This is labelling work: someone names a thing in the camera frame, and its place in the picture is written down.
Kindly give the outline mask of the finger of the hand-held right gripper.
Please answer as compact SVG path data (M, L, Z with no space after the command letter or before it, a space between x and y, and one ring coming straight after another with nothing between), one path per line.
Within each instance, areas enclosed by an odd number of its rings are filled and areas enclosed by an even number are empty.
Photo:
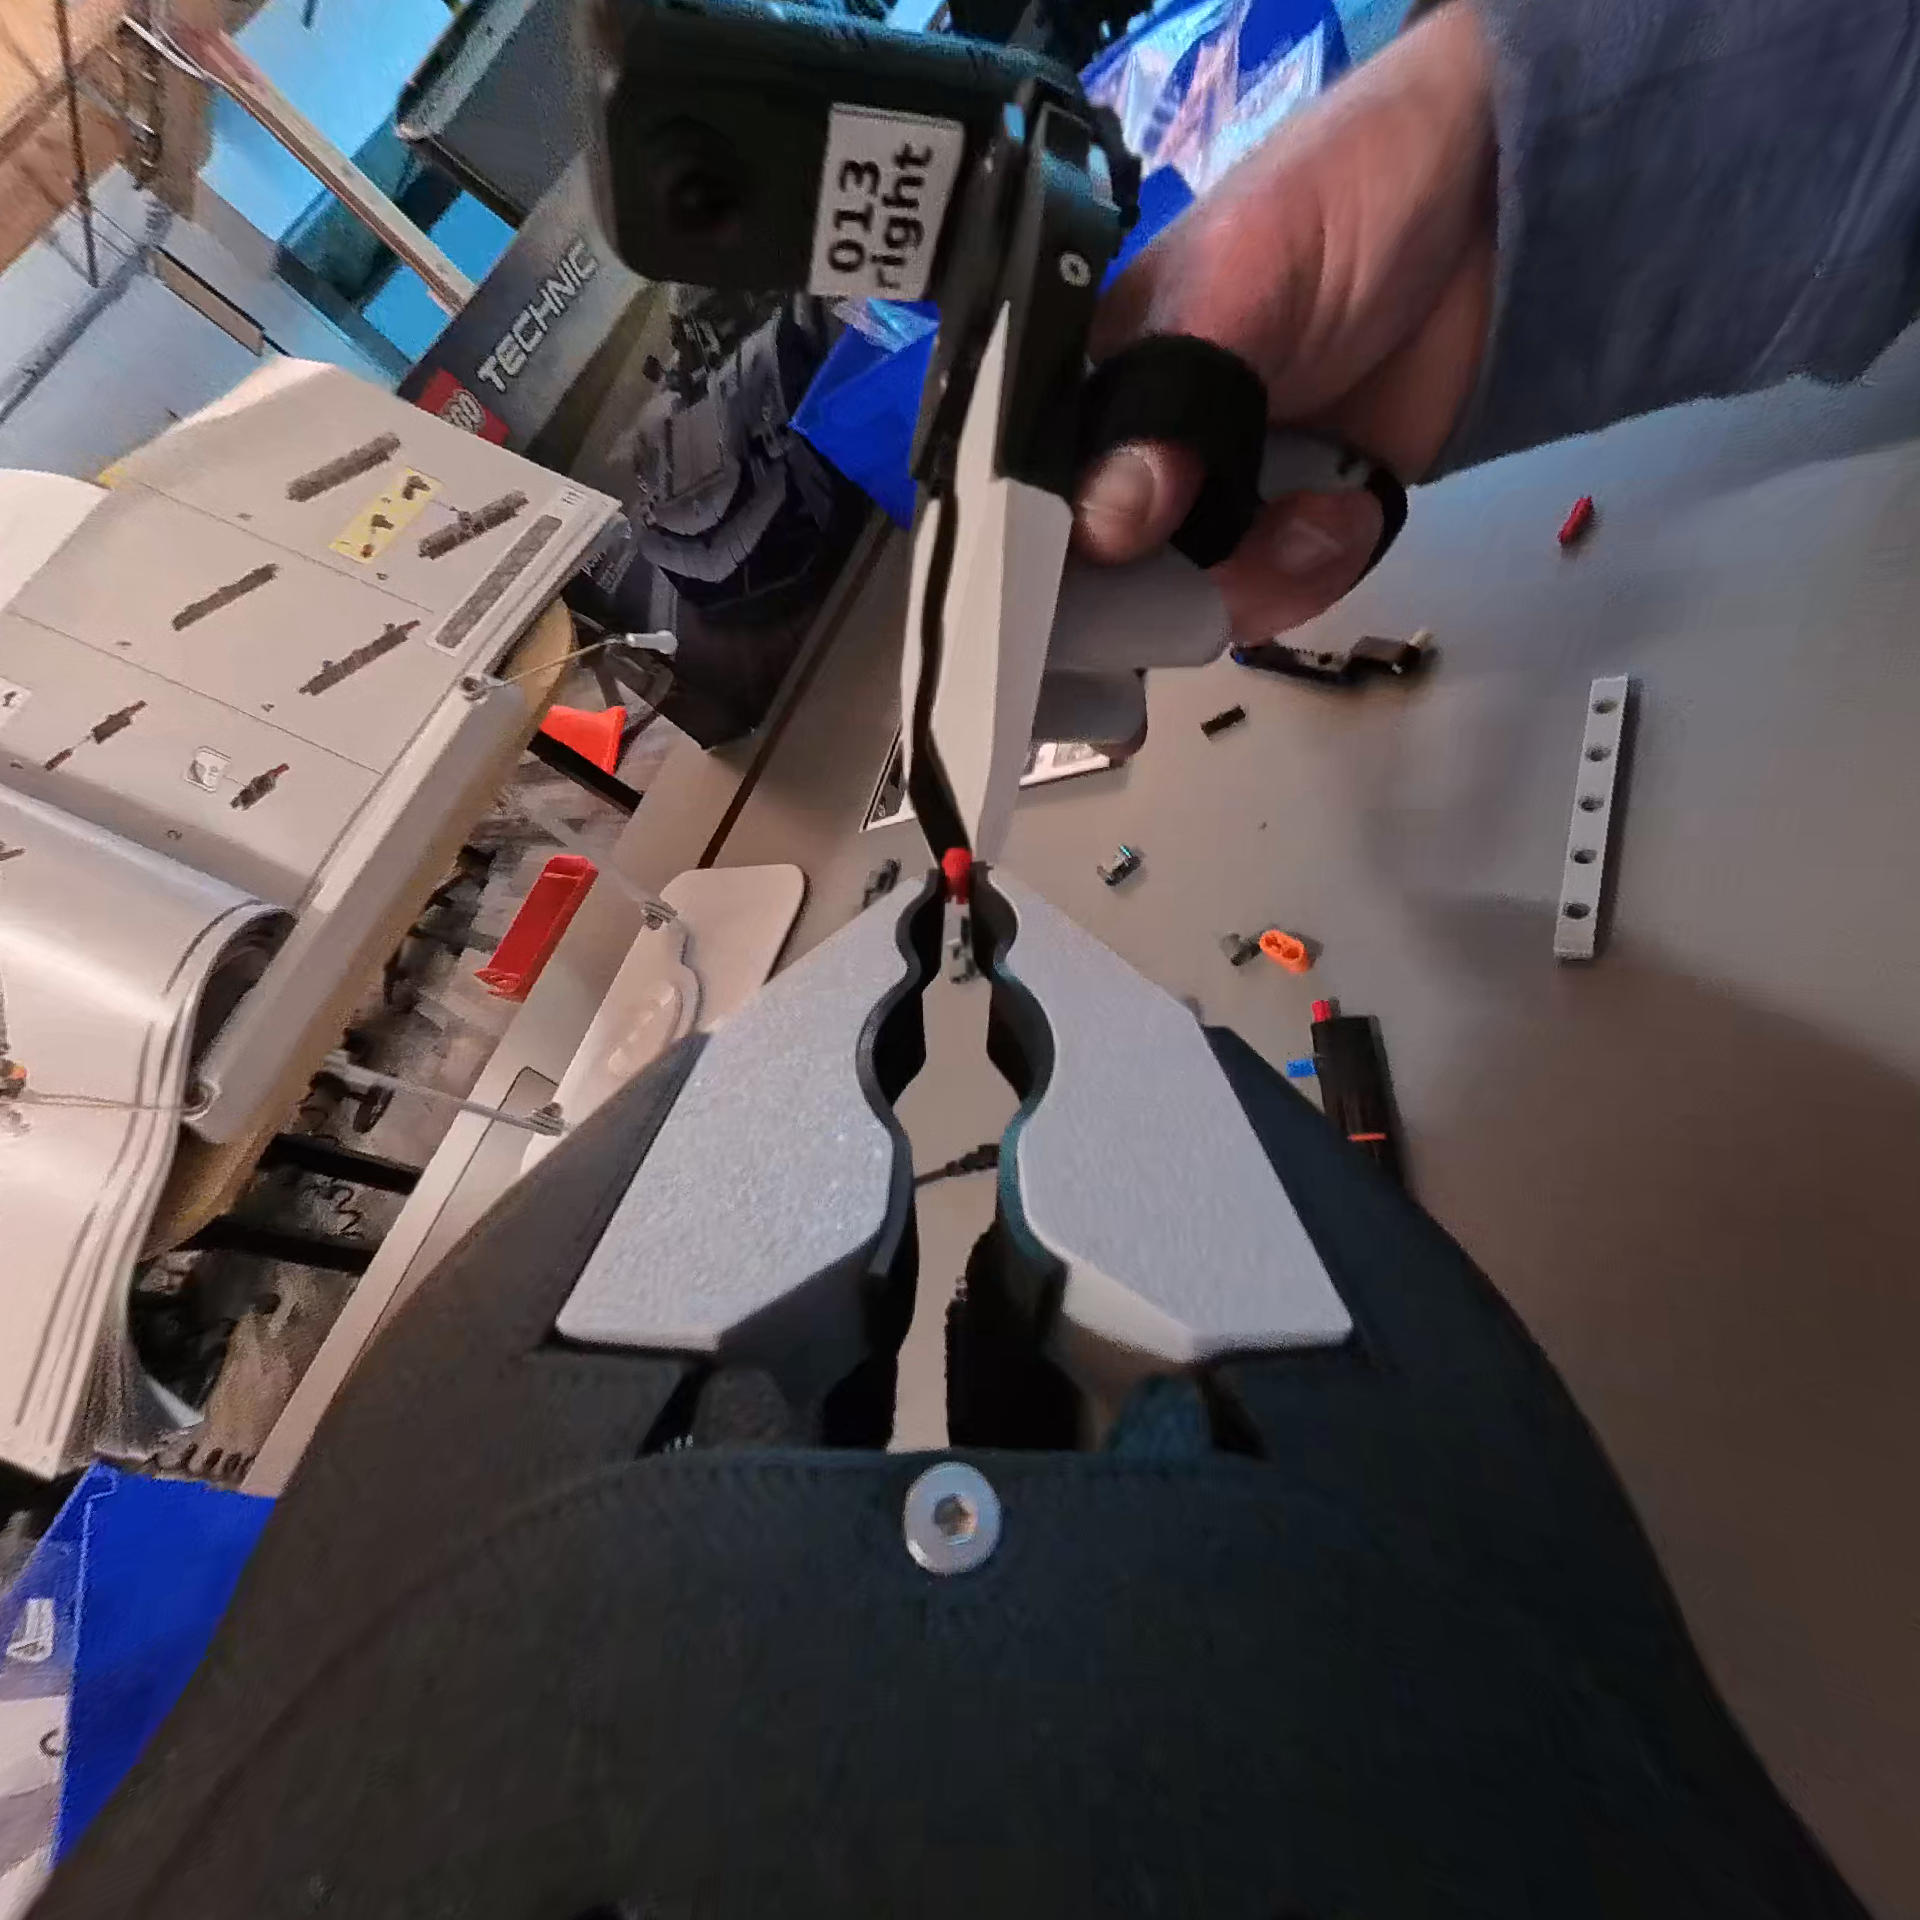
M947 759L930 743L949 555L954 555L954 453L938 453L919 484L914 566L906 566L906 804L919 813L919 833L938 870L954 849L972 849Z
M930 663L930 759L954 813L954 838L978 857L998 857L1015 818L1071 529L1067 495L998 474L1012 332L1015 312L998 312L954 433L949 560Z

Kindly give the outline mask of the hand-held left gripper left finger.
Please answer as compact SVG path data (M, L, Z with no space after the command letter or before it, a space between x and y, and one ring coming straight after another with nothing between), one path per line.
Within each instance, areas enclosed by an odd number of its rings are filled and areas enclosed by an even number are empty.
M914 1136L930 870L702 1037L554 1341L765 1370L828 1448L888 1448L919 1303Z

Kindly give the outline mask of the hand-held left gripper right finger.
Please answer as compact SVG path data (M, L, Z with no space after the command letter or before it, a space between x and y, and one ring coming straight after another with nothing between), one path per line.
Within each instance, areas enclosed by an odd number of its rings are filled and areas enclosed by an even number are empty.
M1012 870L972 882L998 1222L949 1303L949 1444L1088 1448L1160 1378L1338 1348L1354 1303L1212 1030Z

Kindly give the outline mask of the black lego beam assembly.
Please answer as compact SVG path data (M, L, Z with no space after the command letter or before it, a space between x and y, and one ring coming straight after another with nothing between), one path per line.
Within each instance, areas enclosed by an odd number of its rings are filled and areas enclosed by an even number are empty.
M1373 1012L1342 1012L1338 997L1318 997L1305 1012L1305 1054L1296 1054L1282 1074L1318 1101L1326 1124L1354 1152L1408 1187L1396 1088Z

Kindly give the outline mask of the black lego gear rack assembly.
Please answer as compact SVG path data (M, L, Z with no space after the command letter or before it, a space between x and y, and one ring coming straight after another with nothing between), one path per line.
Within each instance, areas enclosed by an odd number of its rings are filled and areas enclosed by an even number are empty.
M1438 663L1438 633L1366 633L1354 649L1296 649L1296 637L1241 637L1227 649L1241 671L1298 680L1298 684L1373 684L1373 680L1425 680Z

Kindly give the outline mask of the light grey lego beam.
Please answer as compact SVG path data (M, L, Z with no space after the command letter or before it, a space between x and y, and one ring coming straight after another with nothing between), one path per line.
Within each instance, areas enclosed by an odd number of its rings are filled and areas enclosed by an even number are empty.
M1559 882L1559 920L1551 920L1551 961L1562 961L1562 971L1596 961L1596 942L1604 942L1619 786L1622 786L1622 760L1631 760L1631 708L1633 708L1633 680L1589 680L1575 785L1570 785L1562 882Z

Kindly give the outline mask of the person's right forearm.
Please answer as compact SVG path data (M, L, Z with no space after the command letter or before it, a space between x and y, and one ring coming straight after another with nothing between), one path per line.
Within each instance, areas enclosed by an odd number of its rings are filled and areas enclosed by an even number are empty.
M1792 373L1920 312L1920 7L1476 7L1495 50L1495 316L1438 456L1495 464Z

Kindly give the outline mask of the lego sticker sheet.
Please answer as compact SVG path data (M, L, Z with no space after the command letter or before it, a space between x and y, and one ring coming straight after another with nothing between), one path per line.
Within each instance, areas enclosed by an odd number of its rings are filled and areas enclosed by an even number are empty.
M1047 786L1047 785L1077 785L1077 773L1103 773L1116 771L1116 759L1096 752L1096 743L1036 743L1025 760L1025 786ZM872 804L860 813L860 826L900 826L914 818L914 794L906 794L906 740L892 740L892 759L872 785Z

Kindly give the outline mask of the black lego set box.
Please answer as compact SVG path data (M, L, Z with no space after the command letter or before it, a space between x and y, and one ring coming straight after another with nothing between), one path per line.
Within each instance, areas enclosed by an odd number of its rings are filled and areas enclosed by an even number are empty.
M716 752L765 732L872 495L795 428L819 300L650 285L586 216L528 219L401 393L615 495L566 601L626 633L650 702Z

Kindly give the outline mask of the lego instruction booklet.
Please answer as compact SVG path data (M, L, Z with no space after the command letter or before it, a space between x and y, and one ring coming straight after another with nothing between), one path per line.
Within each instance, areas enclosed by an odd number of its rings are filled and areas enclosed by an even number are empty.
M299 1111L550 663L620 506L330 360L275 360L105 484L5 474L0 1453L139 1448L139 1265Z

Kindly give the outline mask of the person's right hand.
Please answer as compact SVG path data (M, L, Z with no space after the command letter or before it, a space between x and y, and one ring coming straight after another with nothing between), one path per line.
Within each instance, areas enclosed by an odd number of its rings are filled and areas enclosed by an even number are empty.
M1096 360L1139 339L1221 341L1259 373L1282 433L1342 439L1418 484L1488 346L1495 159L1495 38L1476 7L1429 7L1113 277ZM1116 446L1077 476L1071 547L1143 560L1195 484L1184 446ZM1259 506L1214 566L1234 633L1318 618L1366 582L1378 529L1373 493Z

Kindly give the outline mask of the blue plastic bin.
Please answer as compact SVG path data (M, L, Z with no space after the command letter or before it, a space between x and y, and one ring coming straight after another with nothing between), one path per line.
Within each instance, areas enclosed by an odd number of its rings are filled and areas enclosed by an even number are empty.
M1077 81L1139 154L1139 219L1103 277L1354 72L1335 0L1040 7L1036 24L1057 50L1096 50ZM795 414L892 523L914 523L930 332L930 307L860 300Z

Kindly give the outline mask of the red plastic bin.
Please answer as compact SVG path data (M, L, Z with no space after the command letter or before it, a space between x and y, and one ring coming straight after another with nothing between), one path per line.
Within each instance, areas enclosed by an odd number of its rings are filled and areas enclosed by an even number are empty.
M528 892L518 897L518 920L502 925L499 948L477 971L484 997L521 1001L586 892L595 892L595 857L550 855Z

